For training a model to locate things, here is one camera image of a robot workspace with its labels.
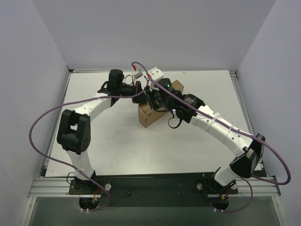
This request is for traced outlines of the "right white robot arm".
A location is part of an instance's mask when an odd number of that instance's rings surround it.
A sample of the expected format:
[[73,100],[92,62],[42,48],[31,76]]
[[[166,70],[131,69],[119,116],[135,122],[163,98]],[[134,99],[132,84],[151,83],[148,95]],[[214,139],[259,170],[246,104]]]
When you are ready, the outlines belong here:
[[178,118],[179,122],[184,121],[202,129],[234,154],[235,157],[228,166],[215,172],[214,181],[217,184],[227,186],[236,178],[253,176],[263,154],[264,137],[255,137],[239,130],[197,96],[175,90],[169,78],[155,80],[148,77],[148,80],[150,85],[144,92],[153,110],[169,112]]

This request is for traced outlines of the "brown cardboard express box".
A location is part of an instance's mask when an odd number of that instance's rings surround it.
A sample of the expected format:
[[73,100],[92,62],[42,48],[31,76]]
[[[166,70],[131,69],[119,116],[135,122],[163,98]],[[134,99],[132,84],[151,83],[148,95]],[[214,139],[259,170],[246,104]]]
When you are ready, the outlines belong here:
[[149,127],[166,114],[167,112],[156,112],[152,110],[149,104],[138,105],[138,119],[144,128]]

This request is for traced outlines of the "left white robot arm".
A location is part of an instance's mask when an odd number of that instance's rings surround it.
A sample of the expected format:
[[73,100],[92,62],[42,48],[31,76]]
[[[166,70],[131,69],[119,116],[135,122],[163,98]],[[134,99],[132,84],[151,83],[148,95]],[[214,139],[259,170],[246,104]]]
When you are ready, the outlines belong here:
[[91,122],[104,110],[112,107],[118,97],[130,97],[135,104],[145,104],[146,96],[142,94],[142,71],[134,71],[130,77],[132,83],[126,84],[126,76],[119,69],[109,72],[108,80],[103,83],[95,95],[96,99],[88,101],[74,110],[64,110],[61,115],[57,142],[68,154],[75,171],[75,184],[87,194],[96,189],[95,171],[91,166],[87,149],[91,142]]

